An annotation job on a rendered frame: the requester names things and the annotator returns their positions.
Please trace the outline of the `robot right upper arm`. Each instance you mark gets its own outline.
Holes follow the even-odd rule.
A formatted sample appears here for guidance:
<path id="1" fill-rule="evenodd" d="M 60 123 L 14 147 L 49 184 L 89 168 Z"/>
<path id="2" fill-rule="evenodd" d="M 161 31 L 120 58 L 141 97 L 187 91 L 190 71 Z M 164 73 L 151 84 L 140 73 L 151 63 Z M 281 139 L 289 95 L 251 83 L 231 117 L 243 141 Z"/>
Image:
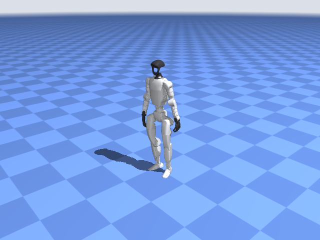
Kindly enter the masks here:
<path id="1" fill-rule="evenodd" d="M 151 98 L 151 95 L 150 95 L 150 87 L 149 87 L 149 80 L 150 80 L 151 77 L 147 77 L 145 79 L 145 83 L 146 83 L 146 93 L 143 95 L 143 98 L 146 99 L 146 100 L 149 100 Z"/>

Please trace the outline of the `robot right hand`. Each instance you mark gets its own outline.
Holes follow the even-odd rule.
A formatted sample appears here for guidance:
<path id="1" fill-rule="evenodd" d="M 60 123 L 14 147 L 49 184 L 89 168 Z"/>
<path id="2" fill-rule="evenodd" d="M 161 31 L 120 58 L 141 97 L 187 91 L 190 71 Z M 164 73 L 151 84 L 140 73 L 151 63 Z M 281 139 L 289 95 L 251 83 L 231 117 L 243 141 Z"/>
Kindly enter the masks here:
<path id="1" fill-rule="evenodd" d="M 145 116 L 146 116 L 147 114 L 146 114 L 145 111 L 142 111 L 142 114 L 141 114 L 141 115 L 142 115 L 142 123 L 143 123 L 143 126 L 146 127 L 146 122 L 145 122 L 145 119 L 146 119 L 146 118 L 145 118 Z"/>

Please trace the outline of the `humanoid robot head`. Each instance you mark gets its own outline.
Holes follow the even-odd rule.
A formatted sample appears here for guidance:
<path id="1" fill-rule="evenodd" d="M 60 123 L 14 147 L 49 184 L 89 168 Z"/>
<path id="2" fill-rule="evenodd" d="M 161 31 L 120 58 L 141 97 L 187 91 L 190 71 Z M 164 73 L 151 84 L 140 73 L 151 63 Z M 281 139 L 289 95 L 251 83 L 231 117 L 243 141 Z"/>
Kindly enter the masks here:
<path id="1" fill-rule="evenodd" d="M 161 67 L 165 66 L 164 62 L 162 60 L 155 60 L 150 65 L 152 66 L 152 73 L 156 76 L 156 77 L 154 77 L 154 79 L 156 79 L 156 80 L 161 79 L 158 77 L 163 78 L 162 74 L 159 71 L 160 71 Z M 157 68 L 157 72 L 154 72 L 154 68 Z"/>

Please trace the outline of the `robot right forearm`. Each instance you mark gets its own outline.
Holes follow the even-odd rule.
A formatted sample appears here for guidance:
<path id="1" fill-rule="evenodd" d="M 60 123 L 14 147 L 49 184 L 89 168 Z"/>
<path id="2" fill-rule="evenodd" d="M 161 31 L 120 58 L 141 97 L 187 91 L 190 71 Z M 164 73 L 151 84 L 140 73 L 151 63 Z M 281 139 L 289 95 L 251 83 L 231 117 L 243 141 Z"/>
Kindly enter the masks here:
<path id="1" fill-rule="evenodd" d="M 143 111 L 145 111 L 145 114 L 147 113 L 147 109 L 148 109 L 148 106 L 149 106 L 149 100 L 146 100 L 146 99 L 144 99 L 143 98 L 143 107 L 142 107 L 142 111 L 141 111 L 141 113 L 143 112 Z"/>

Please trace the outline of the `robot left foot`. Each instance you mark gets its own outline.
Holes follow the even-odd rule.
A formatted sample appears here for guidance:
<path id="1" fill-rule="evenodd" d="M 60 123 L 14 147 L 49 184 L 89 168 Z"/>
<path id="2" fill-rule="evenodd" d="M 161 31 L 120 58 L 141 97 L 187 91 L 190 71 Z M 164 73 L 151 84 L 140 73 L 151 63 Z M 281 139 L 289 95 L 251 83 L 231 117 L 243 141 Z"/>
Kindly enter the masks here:
<path id="1" fill-rule="evenodd" d="M 169 177 L 170 173 L 172 172 L 172 167 L 170 167 L 170 170 L 169 168 L 165 170 L 165 172 L 163 173 L 162 177 L 163 178 L 167 178 Z"/>

